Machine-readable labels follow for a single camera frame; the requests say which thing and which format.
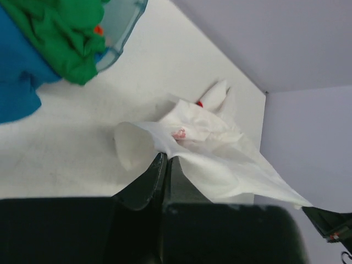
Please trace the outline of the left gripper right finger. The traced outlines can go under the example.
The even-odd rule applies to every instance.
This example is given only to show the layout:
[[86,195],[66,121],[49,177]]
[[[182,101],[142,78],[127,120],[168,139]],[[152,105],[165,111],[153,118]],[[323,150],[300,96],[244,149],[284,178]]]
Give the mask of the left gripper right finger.
[[163,203],[211,204],[198,188],[185,176],[179,157],[168,161],[164,178]]

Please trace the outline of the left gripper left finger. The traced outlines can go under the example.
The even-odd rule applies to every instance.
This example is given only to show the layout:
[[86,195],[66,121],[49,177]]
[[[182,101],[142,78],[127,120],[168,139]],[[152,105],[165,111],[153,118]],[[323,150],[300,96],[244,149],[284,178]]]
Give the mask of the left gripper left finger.
[[154,196],[160,196],[167,169],[167,156],[158,153],[148,169],[132,183],[112,198],[130,211],[141,211],[147,207]]

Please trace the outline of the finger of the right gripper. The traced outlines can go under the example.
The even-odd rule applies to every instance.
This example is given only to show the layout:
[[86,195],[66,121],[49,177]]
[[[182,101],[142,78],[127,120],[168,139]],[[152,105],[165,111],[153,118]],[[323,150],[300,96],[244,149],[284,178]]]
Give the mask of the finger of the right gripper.
[[351,213],[337,213],[315,207],[302,207],[302,210],[328,243],[351,244]]

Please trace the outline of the white t-shirt with red print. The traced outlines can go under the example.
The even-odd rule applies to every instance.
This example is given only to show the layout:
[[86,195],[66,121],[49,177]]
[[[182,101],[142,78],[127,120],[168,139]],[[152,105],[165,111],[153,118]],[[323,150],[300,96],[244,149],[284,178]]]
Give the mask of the white t-shirt with red print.
[[117,156],[128,172],[147,168],[158,153],[177,158],[186,178],[212,202],[259,195],[311,206],[263,157],[234,115],[235,89],[219,81],[195,103],[177,100],[157,122],[119,123]]

